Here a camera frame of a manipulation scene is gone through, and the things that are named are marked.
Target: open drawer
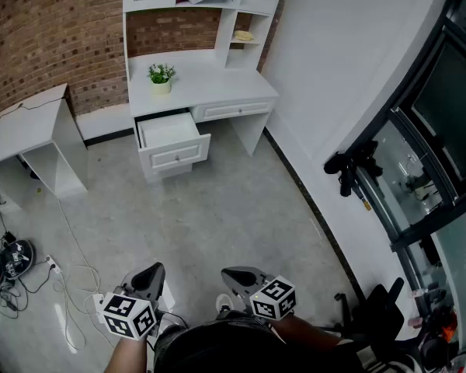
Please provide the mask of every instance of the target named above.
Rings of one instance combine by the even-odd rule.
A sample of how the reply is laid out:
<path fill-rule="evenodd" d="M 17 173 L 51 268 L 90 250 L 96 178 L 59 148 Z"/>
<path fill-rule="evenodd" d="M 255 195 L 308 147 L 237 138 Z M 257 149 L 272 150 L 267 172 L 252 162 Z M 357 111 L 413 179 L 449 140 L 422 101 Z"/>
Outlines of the open drawer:
<path fill-rule="evenodd" d="M 146 176 L 207 159 L 210 134 L 199 134 L 190 113 L 138 121 L 135 127 Z"/>
<path fill-rule="evenodd" d="M 199 105 L 190 108 L 190 110 L 193 119 L 199 123 L 201 121 L 224 119 L 226 117 L 267 113 L 271 111 L 272 105 L 272 101 L 258 101 L 255 103 Z"/>

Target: black chair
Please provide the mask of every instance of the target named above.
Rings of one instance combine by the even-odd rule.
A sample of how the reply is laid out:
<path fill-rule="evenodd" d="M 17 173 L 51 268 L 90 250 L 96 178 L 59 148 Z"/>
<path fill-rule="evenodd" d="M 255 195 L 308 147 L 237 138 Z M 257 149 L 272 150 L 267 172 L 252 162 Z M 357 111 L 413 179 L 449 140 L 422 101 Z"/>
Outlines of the black chair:
<path fill-rule="evenodd" d="M 390 291 L 379 284 L 367 300 L 353 310 L 353 319 L 346 296 L 338 293 L 335 300 L 342 302 L 343 324 L 321 329 L 340 333 L 343 338 L 351 340 L 393 341 L 404 324 L 404 316 L 395 304 L 403 286 L 404 280 L 400 277 L 395 280 Z"/>

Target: white cable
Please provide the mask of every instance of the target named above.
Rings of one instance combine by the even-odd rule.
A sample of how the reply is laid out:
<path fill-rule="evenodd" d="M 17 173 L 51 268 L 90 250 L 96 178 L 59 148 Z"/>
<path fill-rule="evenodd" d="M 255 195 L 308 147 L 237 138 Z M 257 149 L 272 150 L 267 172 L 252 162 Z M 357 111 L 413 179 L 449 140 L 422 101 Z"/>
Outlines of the white cable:
<path fill-rule="evenodd" d="M 79 250 L 79 252 L 81 253 L 81 255 L 83 257 L 83 260 L 85 261 L 86 266 L 92 268 L 92 266 L 86 260 L 85 254 L 83 254 L 83 250 L 81 250 L 81 246 L 79 245 L 78 240 L 76 239 L 75 235 L 72 233 L 71 226 L 69 225 L 68 218 L 65 216 L 64 209 L 62 208 L 62 204 L 61 204 L 61 201 L 59 200 L 59 198 L 57 198 L 57 202 L 59 203 L 59 208 L 61 209 L 62 217 L 64 217 L 65 224 L 68 226 L 69 233 L 71 234 L 71 237 L 74 239 L 74 241 L 76 243 L 76 246 L 78 247 L 78 250 Z M 96 284 L 95 274 L 93 273 L 93 271 L 92 271 L 92 275 L 93 275 L 93 280 L 95 281 L 95 284 Z"/>
<path fill-rule="evenodd" d="M 64 209 L 62 208 L 62 205 L 61 205 L 61 201 L 57 198 L 57 202 L 59 204 L 59 208 L 61 209 L 61 213 L 62 213 L 62 216 L 64 217 L 64 220 L 65 220 L 65 223 L 66 225 L 68 226 L 69 228 L 69 233 L 71 234 L 71 237 L 74 239 L 75 243 L 76 243 L 76 246 L 78 247 L 78 250 L 79 252 L 81 253 L 82 257 L 83 257 L 83 260 L 85 261 L 86 265 L 74 265 L 73 268 L 76 268 L 76 267 L 83 267 L 83 268 L 88 268 L 90 269 L 90 271 L 92 272 L 92 276 L 93 276 L 93 280 L 95 281 L 95 286 L 96 286 L 96 289 L 93 290 L 93 291 L 90 291 L 90 290 L 85 290 L 85 289 L 80 289 L 80 288 L 75 288 L 71 291 L 68 290 L 68 282 L 69 282 L 69 277 L 71 276 L 71 272 L 72 270 L 69 271 L 69 274 L 67 276 L 67 278 L 64 280 L 64 275 L 61 273 L 61 278 L 62 278 L 62 282 L 60 281 L 56 281 L 56 282 L 59 282 L 62 284 L 62 287 L 63 287 L 63 292 L 64 292 L 64 301 L 65 301 L 65 304 L 64 304 L 64 307 L 65 307 L 65 311 L 66 311 L 66 318 L 65 318 L 65 329 L 64 329 L 64 336 L 65 336 L 65 339 L 66 341 L 68 342 L 68 344 L 73 347 L 74 349 L 76 350 L 82 350 L 86 347 L 86 337 L 85 335 L 83 334 L 82 330 L 80 329 L 80 327 L 78 326 L 78 324 L 76 323 L 76 321 L 73 319 L 72 315 L 71 315 L 71 311 L 69 311 L 69 304 L 68 304 L 68 301 L 71 301 L 71 303 L 73 304 L 73 306 L 78 310 L 78 312 L 80 312 L 81 314 L 83 315 L 87 315 L 88 316 L 88 319 L 90 320 L 90 323 L 92 324 L 92 326 L 95 328 L 95 330 L 97 332 L 99 332 L 103 338 L 107 341 L 107 343 L 112 347 L 114 348 L 114 346 L 111 344 L 111 342 L 109 341 L 109 339 L 106 337 L 106 335 L 99 330 L 98 327 L 95 326 L 95 323 L 93 323 L 92 321 L 92 316 L 93 315 L 97 315 L 96 313 L 95 314 L 90 314 L 88 313 L 88 309 L 86 308 L 86 300 L 88 300 L 90 297 L 93 297 L 93 295 L 96 295 L 96 294 L 103 294 L 99 289 L 100 289 L 100 275 L 98 273 L 98 271 L 93 268 L 92 266 L 90 266 L 89 262 L 87 261 L 86 257 L 85 257 L 85 254 L 83 253 L 82 249 L 81 249 L 81 246 L 79 245 L 78 243 L 78 240 L 76 239 L 76 237 L 74 236 L 74 234 L 72 233 L 72 229 L 71 229 L 71 226 L 69 225 L 69 221 L 68 221 L 68 218 L 66 217 L 65 213 L 64 213 Z M 82 311 L 81 309 L 78 308 L 78 306 L 73 302 L 72 298 L 71 298 L 71 293 L 73 293 L 74 291 L 85 291 L 87 293 L 89 293 L 89 296 L 87 298 L 85 298 L 85 300 L 83 301 L 83 308 L 85 309 L 85 311 Z M 69 318 L 68 317 L 71 317 L 71 320 L 72 322 L 75 324 L 76 328 L 78 329 L 78 331 L 80 332 L 80 334 L 82 335 L 83 337 L 83 346 L 81 348 L 77 348 L 73 343 L 71 343 L 71 341 L 69 341 L 68 339 L 68 321 L 69 321 Z"/>

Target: white desk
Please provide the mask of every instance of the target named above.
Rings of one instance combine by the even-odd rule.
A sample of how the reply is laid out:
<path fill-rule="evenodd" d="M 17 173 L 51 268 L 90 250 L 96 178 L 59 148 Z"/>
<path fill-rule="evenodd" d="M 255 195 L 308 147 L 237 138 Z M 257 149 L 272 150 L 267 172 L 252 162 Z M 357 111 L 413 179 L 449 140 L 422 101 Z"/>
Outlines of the white desk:
<path fill-rule="evenodd" d="M 172 65 L 177 73 L 164 96 L 151 94 L 148 68 L 154 63 Z M 214 50 L 130 58 L 129 72 L 130 112 L 148 182 L 188 172 L 207 159 L 210 134 L 199 134 L 194 125 L 202 121 L 228 118 L 252 155 L 278 97 L 256 70 L 218 66 Z"/>
<path fill-rule="evenodd" d="M 62 97 L 67 84 L 36 94 L 0 112 L 0 196 L 2 211 L 21 208 L 32 180 L 22 157 L 57 197 L 86 191 L 88 156 L 78 128 Z"/>

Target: tiled floor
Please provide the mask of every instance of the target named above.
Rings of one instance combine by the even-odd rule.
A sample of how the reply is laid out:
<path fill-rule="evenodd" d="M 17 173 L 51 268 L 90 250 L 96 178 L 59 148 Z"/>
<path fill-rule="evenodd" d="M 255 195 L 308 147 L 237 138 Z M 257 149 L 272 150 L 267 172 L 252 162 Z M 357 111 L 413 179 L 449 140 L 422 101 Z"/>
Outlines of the tiled floor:
<path fill-rule="evenodd" d="M 282 274 L 297 286 L 300 317 L 319 324 L 340 319 L 333 295 L 352 294 L 352 288 L 270 144 L 262 137 L 250 158 L 226 120 L 200 125 L 199 131 L 212 133 L 209 159 L 195 164 L 191 173 L 152 185 L 144 180 L 133 136 L 89 147 L 89 192 L 63 199 L 62 206 L 83 253 L 100 274 L 101 289 L 112 291 L 128 271 L 160 261 L 172 296 L 167 297 L 168 307 L 198 325 L 215 317 L 215 298 L 227 290 L 221 269 L 252 265 Z M 65 276 L 83 264 L 57 201 L 45 188 L 40 193 L 33 189 L 27 207 L 4 219 L 14 235 L 33 241 L 39 261 L 52 255 Z M 46 276 L 45 264 L 23 279 L 35 288 Z M 52 274 L 30 295 L 27 310 L 17 320 L 0 315 L 4 371 L 105 368 L 112 348 L 89 317 L 72 306 L 86 345 L 74 350 L 66 343 L 64 296 L 57 292 L 57 279 Z M 87 270 L 74 268 L 68 286 L 92 289 L 93 279 Z M 72 296 L 82 309 L 87 294 Z M 97 327 L 117 343 L 103 326 Z M 71 323 L 68 332 L 82 348 L 82 337 Z"/>

